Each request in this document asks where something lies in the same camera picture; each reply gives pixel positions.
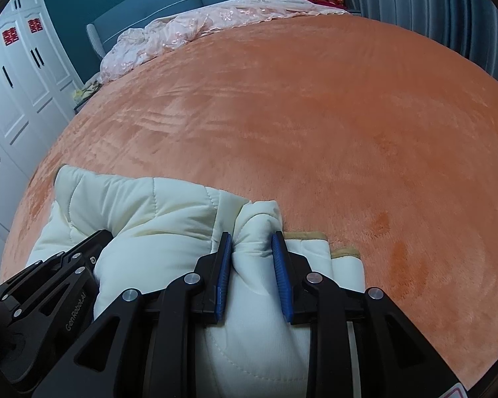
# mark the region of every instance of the beige fabric trim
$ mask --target beige fabric trim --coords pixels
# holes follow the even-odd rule
[[[354,247],[343,247],[337,248],[330,252],[331,259],[337,259],[338,257],[352,256],[361,259],[360,252]]]
[[[323,232],[283,232],[283,235],[284,239],[301,239],[302,241],[322,239],[328,242],[328,238]]]

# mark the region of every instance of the comforter stitching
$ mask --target comforter stitching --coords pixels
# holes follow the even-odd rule
[[[216,210],[216,213],[217,213],[218,208],[219,208],[219,204],[218,204],[218,205],[216,205],[216,204],[214,203],[214,200],[212,200],[212,196],[210,196],[210,191],[208,191],[208,187],[205,187],[205,191],[206,191],[206,193],[207,193],[208,199],[210,199],[210,203],[212,204],[212,207]]]
[[[153,183],[153,200],[155,201],[155,214],[153,215],[153,218],[157,216],[159,213],[159,206],[157,203],[157,195],[155,194],[155,178],[151,178],[151,182]]]
[[[208,329],[206,329],[206,332],[208,334],[208,336],[210,336],[210,339],[212,340],[212,342],[214,343],[214,345],[217,347],[218,351],[220,352],[220,354],[227,360],[227,362],[229,362],[231,365],[235,366],[236,368],[238,368],[240,371],[244,372],[245,374],[249,374],[250,376],[253,376],[253,377],[256,377],[256,378],[260,378],[262,380],[269,380],[269,381],[284,381],[284,382],[290,382],[290,381],[306,381],[308,380],[308,377],[297,377],[297,378],[268,378],[268,377],[263,377],[263,376],[259,376],[258,374],[253,374],[252,372],[249,372],[249,371],[246,371],[244,370],[242,367],[239,367],[238,365],[236,365],[234,362],[232,362],[229,357],[223,353],[222,349],[219,347],[218,343],[215,341],[214,337],[212,336],[212,334],[210,333],[210,331]]]

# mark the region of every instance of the bed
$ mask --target bed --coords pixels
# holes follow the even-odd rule
[[[106,84],[33,175],[2,279],[22,269],[68,163],[276,199],[287,231],[354,246],[464,385],[498,359],[498,82],[350,15],[197,39]]]

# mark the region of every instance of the wardrobe handle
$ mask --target wardrobe handle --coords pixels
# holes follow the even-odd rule
[[[35,48],[35,52],[37,53],[37,57],[39,58],[39,60],[41,60],[41,64],[44,66],[44,61],[42,60],[41,54],[39,53],[39,50],[37,48]]]
[[[37,61],[37,57],[35,56],[35,54],[33,53],[33,49],[30,50],[31,52],[31,56],[33,57],[33,59],[35,60],[35,63],[37,64],[37,67],[40,69],[41,68],[41,65],[39,64],[39,62]]]
[[[2,66],[2,70],[4,71],[4,75],[6,75],[6,79],[9,82],[9,86],[13,88],[13,82],[11,82],[11,79],[9,79],[9,75],[7,74],[7,70],[4,66]]]

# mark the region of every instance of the gray curtain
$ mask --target gray curtain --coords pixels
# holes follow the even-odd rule
[[[498,10],[491,0],[346,0],[367,18],[423,34],[498,81]]]

